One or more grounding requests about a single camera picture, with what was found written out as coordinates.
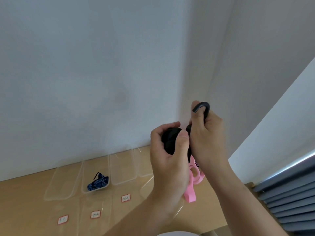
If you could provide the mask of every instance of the label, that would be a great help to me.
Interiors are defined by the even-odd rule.
[[[126,202],[131,200],[130,194],[125,194],[121,197],[121,202]]]
[[[64,224],[66,222],[68,222],[68,218],[69,218],[69,215],[64,215],[64,216],[61,216],[60,218],[58,218],[58,225],[60,224]]]
[[[97,210],[97,211],[92,211],[91,213],[91,219],[97,219],[100,217],[100,210]]]

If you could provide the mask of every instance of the plastic bin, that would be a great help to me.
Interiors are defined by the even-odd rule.
[[[105,187],[89,191],[87,186],[89,183],[93,182],[93,179],[95,175],[97,174],[97,172],[100,172],[104,176],[109,177],[108,184]],[[104,189],[107,186],[109,186],[110,180],[111,180],[111,177],[110,177],[110,171],[109,171],[109,156],[108,155],[83,162],[82,184],[81,184],[82,193],[86,194],[86,193],[91,193],[100,189]]]
[[[76,193],[82,162],[56,168],[44,200],[68,199]]]
[[[114,187],[112,209],[114,224],[118,223],[143,201],[140,196],[140,188],[141,185],[137,182],[127,182]]]
[[[119,185],[137,178],[133,150],[109,155],[113,185]]]
[[[91,191],[83,202],[80,216],[80,236],[102,236],[110,228],[112,191]]]
[[[153,170],[150,161],[150,146],[135,148],[134,156],[138,169],[138,176],[145,177],[152,175]]]
[[[144,199],[146,199],[149,196],[149,194],[151,193],[151,191],[153,190],[153,186],[154,186],[154,177],[149,179],[148,182],[145,183],[144,186],[140,189],[140,195]],[[174,213],[174,218],[179,213],[179,211],[183,208],[183,206],[184,206],[184,200],[183,200],[183,198],[181,198],[180,201],[178,202],[177,207],[176,207],[176,211]]]
[[[78,235],[79,199],[71,198],[56,203],[49,215],[47,235],[68,236]]]

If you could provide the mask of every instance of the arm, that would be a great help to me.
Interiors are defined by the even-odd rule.
[[[181,131],[176,138],[175,153],[164,150],[161,135],[180,123],[164,124],[151,132],[150,157],[154,175],[151,194],[104,236],[156,236],[162,226],[173,219],[176,206],[189,181],[187,151],[189,137]]]
[[[287,236],[230,167],[222,119],[210,111],[204,123],[203,111],[191,112],[191,150],[218,196],[232,234]]]

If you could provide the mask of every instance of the blue and black striped rope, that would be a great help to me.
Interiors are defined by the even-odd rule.
[[[95,181],[93,181],[92,183],[88,184],[88,190],[89,191],[105,187],[108,184],[108,177],[102,175],[100,172],[97,172],[97,174],[96,174],[96,176],[94,177],[93,180],[95,180]]]

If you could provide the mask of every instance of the curtain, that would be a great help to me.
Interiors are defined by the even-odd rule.
[[[286,231],[315,236],[315,155],[253,190]]]

